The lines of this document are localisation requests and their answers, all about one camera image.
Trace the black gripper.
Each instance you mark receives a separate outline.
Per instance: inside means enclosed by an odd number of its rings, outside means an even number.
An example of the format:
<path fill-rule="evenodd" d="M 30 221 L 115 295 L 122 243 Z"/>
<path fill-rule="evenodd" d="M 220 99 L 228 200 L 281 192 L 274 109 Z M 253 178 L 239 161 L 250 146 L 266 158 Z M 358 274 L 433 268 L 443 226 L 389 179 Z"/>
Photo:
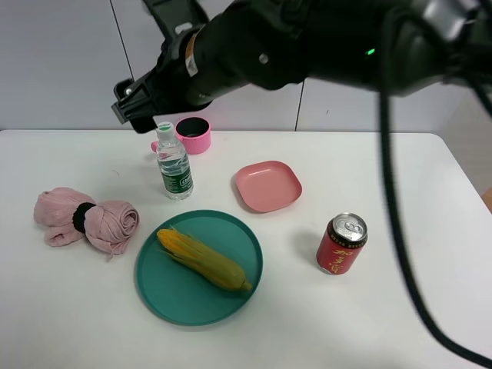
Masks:
<path fill-rule="evenodd" d="M 215 100 L 212 94 L 199 90 L 198 76 L 189 75 L 185 61 L 192 37 L 212 25 L 197 24 L 179 35 L 160 27 L 164 41 L 153 69 L 114 87 L 116 102 L 111 109 L 120 123 L 128 122 L 134 131 L 143 134 L 156 128 L 156 116 L 200 111 Z"/>

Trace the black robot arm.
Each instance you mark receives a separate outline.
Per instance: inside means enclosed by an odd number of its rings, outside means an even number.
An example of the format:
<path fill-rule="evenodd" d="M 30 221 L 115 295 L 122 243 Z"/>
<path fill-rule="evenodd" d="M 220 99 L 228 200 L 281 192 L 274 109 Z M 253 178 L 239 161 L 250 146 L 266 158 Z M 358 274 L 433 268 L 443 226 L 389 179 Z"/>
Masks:
<path fill-rule="evenodd" d="M 161 52 L 152 70 L 115 86 L 112 107 L 139 133 L 245 85 L 274 91 L 306 78 L 385 98 L 464 85 L 491 108 L 489 1 L 234 1 L 214 17 L 196 1 L 144 7 Z"/>

